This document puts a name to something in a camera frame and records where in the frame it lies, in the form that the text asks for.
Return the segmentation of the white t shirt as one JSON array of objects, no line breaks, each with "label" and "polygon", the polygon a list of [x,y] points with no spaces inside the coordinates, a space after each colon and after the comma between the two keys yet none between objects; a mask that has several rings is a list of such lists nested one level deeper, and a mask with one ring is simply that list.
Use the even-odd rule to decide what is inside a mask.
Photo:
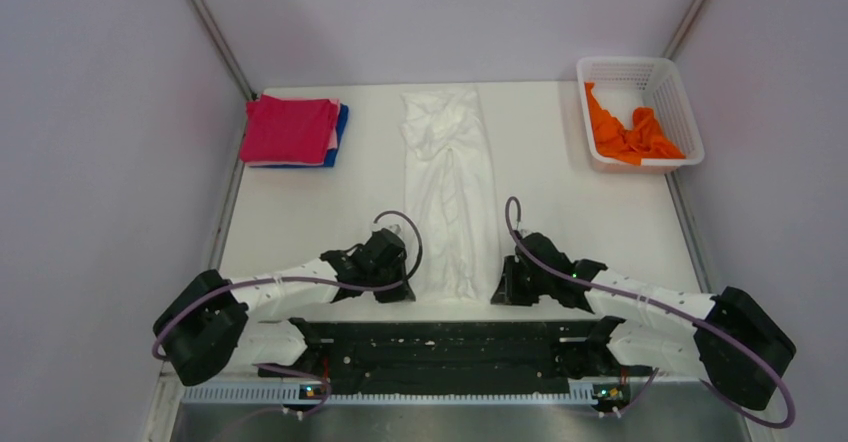
[{"label": "white t shirt", "polygon": [[472,86],[407,92],[405,212],[422,236],[413,290],[423,301],[487,303],[501,249],[491,150]]}]

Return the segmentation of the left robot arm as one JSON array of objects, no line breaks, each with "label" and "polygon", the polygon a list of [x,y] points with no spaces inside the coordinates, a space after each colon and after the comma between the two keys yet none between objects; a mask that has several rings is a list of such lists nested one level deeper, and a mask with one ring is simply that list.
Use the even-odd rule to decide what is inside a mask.
[{"label": "left robot arm", "polygon": [[308,375],[319,366],[321,350],[291,315],[365,293],[381,303],[413,300],[406,257],[401,237],[380,229],[352,249],[275,273],[230,280],[204,271],[154,322],[153,355],[187,387],[262,364]]}]

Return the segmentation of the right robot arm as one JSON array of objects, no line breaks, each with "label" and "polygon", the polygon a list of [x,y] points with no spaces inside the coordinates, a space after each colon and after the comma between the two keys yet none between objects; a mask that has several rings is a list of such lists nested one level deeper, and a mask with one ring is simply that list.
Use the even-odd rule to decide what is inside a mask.
[{"label": "right robot arm", "polygon": [[598,317],[586,347],[594,371],[647,366],[676,372],[753,411],[787,394],[782,377],[796,346],[747,292],[674,291],[598,261],[571,260],[538,232],[510,234],[515,253],[504,261],[493,304],[533,306],[549,297]]}]

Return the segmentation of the orange t shirt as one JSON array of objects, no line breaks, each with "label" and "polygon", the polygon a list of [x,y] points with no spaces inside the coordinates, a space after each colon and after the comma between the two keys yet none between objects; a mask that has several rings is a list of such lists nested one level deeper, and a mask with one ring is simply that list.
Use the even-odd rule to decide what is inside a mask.
[{"label": "orange t shirt", "polygon": [[640,166],[644,159],[684,159],[685,154],[666,136],[650,107],[632,112],[632,127],[603,108],[593,94],[595,84],[584,84],[595,147],[601,156]]}]

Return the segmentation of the white plastic basket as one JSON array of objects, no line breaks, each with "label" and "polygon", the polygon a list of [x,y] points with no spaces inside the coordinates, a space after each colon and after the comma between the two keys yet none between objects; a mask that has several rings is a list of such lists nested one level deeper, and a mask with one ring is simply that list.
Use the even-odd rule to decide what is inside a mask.
[{"label": "white plastic basket", "polygon": [[[590,164],[598,172],[666,174],[704,159],[704,147],[682,79],[675,64],[665,58],[593,56],[576,66],[579,98]],[[644,158],[638,165],[602,155],[592,128],[590,103],[616,118],[626,129],[634,127],[634,112],[653,111],[663,135],[679,149],[677,159]]]}]

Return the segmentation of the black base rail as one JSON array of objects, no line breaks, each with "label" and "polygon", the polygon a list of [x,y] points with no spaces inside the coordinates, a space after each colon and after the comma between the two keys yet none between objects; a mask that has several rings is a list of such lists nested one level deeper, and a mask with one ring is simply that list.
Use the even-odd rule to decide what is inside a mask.
[{"label": "black base rail", "polygon": [[294,369],[334,396],[564,395],[580,381],[652,369],[703,378],[691,342],[603,320],[263,323],[224,373]]}]

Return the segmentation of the right aluminium frame post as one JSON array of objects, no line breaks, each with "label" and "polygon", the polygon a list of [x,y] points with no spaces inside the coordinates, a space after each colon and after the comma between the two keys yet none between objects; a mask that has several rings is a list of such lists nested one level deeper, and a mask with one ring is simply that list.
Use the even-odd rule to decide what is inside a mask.
[{"label": "right aluminium frame post", "polygon": [[710,0],[692,0],[686,12],[681,18],[672,37],[662,52],[662,57],[673,60],[683,49],[691,32],[694,30],[699,18],[706,10]]}]

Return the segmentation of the aluminium frame post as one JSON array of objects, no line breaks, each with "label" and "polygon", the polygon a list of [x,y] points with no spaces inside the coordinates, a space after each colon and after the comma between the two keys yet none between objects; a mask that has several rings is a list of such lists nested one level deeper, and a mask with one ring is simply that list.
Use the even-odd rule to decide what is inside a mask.
[{"label": "aluminium frame post", "polygon": [[662,57],[673,60],[683,49],[691,32],[694,30],[699,18],[706,10],[710,0],[692,0],[686,12],[681,18],[672,37],[662,52]]},{"label": "aluminium frame post", "polygon": [[200,23],[208,42],[211,44],[229,77],[235,83],[240,94],[247,101],[254,100],[257,93],[248,82],[235,53],[230,47],[223,31],[220,29],[219,24],[206,0],[186,1]]}]

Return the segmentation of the left aluminium frame post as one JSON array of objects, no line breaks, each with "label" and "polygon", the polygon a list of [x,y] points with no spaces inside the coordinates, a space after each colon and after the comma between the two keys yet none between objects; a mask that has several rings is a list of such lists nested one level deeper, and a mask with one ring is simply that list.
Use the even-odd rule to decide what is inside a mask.
[{"label": "left aluminium frame post", "polygon": [[230,47],[223,31],[220,29],[219,24],[206,0],[186,1],[200,23],[208,42],[211,44],[229,77],[235,83],[240,94],[247,101],[254,100],[257,93],[248,82],[235,53]]}]

